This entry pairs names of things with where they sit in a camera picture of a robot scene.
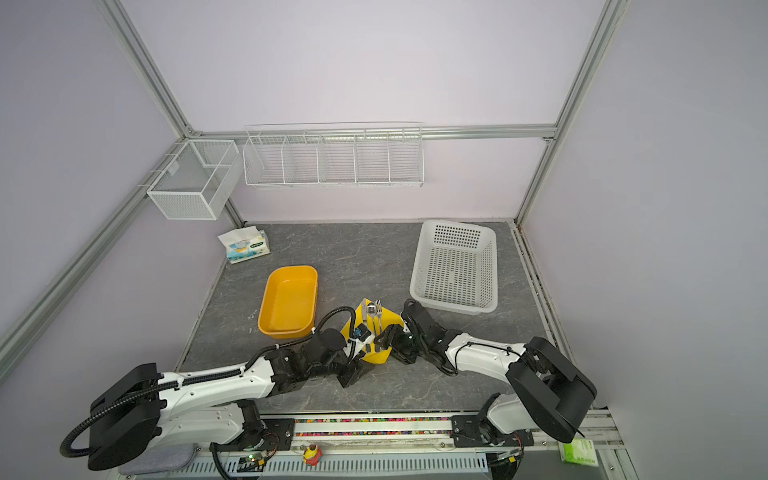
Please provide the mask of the yellow paper napkin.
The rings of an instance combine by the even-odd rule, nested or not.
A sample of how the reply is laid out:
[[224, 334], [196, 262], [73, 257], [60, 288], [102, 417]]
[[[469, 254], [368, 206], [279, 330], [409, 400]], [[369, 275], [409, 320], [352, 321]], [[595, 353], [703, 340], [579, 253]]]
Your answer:
[[364, 298], [356, 308], [355, 320], [348, 320], [342, 328], [348, 343], [345, 352], [353, 352], [357, 358], [372, 365], [385, 364], [391, 348], [379, 346], [375, 340], [390, 326], [405, 328], [400, 315], [383, 308], [380, 301]]

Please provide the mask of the silver spoon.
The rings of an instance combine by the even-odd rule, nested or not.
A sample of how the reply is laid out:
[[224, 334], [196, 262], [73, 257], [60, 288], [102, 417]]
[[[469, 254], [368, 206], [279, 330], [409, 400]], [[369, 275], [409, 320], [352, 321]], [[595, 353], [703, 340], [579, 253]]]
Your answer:
[[371, 329], [372, 333], [374, 335], [377, 334], [377, 307], [373, 303], [369, 303], [367, 306], [367, 314], [368, 314], [368, 323], [369, 328]]

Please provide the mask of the white perforated plastic basket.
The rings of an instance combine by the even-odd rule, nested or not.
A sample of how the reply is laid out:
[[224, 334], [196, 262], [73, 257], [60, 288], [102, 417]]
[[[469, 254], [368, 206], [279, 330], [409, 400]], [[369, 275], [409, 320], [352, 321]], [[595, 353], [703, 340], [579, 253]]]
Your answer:
[[494, 311], [498, 305], [495, 232], [461, 222], [424, 222], [409, 291], [427, 308], [466, 315]]

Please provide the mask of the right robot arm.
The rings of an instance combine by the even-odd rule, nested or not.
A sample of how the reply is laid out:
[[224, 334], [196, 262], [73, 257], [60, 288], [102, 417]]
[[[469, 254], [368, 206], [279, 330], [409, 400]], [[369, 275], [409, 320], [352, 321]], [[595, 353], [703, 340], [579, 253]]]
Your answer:
[[477, 414], [452, 418], [459, 446], [501, 446], [533, 428], [570, 443], [597, 396], [593, 382], [547, 339], [476, 338], [443, 327], [415, 300], [405, 302], [400, 321], [373, 343], [404, 364], [422, 358], [449, 376], [474, 372], [509, 384], [510, 394], [491, 395]]

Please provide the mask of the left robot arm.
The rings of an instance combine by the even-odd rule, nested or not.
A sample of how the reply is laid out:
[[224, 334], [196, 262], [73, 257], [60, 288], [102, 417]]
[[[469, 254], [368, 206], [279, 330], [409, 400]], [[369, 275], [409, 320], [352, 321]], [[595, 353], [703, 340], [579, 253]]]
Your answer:
[[296, 391], [316, 377], [353, 385], [369, 366], [364, 357], [373, 350], [371, 340], [358, 327], [326, 329], [227, 367], [161, 373], [153, 363], [139, 365], [93, 401], [59, 452], [84, 457], [90, 470], [101, 471], [178, 445], [275, 450], [289, 432], [263, 419], [258, 400]]

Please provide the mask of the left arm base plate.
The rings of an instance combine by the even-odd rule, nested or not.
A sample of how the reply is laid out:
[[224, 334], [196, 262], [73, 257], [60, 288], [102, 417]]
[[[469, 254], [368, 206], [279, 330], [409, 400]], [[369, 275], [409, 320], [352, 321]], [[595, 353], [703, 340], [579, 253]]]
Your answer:
[[246, 428], [234, 440], [217, 444], [218, 452], [287, 451], [294, 437], [294, 418], [263, 419], [262, 427]]

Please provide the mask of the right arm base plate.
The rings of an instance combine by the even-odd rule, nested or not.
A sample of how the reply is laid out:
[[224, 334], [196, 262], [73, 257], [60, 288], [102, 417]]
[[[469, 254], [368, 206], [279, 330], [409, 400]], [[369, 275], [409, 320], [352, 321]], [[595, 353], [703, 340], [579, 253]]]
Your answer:
[[488, 420], [478, 415], [454, 415], [451, 420], [451, 438], [459, 448], [470, 447], [529, 447], [534, 438], [528, 430], [501, 433]]

